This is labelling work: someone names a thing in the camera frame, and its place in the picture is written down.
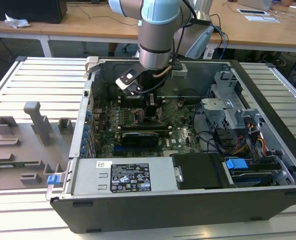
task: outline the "slotted metal table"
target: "slotted metal table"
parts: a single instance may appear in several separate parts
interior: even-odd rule
[[[26,101],[39,101],[41,114],[47,115],[50,122],[59,118],[76,121],[87,80],[84,64],[83,58],[28,57],[16,61],[0,81],[0,116],[13,116],[18,123],[29,123],[23,106]],[[296,90],[273,67],[260,63],[242,66],[296,137]],[[243,95],[255,107],[247,93]],[[44,188],[0,191],[0,239],[296,240],[296,205],[269,221],[77,235],[51,208],[45,191]]]

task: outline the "blue drive bracket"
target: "blue drive bracket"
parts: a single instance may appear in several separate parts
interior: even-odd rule
[[[226,161],[228,169],[248,169],[247,162],[244,158],[230,158]]]

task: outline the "power supply label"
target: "power supply label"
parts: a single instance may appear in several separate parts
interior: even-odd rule
[[[148,163],[112,164],[110,176],[113,193],[151,191]]]

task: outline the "black plastic cover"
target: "black plastic cover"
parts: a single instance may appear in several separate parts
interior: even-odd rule
[[[223,168],[224,158],[211,153],[173,154],[174,167],[180,167],[183,182],[179,189],[224,189],[230,188]]]

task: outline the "blue tab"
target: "blue tab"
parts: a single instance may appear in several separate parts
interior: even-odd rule
[[[58,175],[48,176],[47,184],[59,185],[60,184],[60,176],[58,176]]]
[[[247,162],[244,158],[230,158],[226,161],[228,169],[248,169]]]

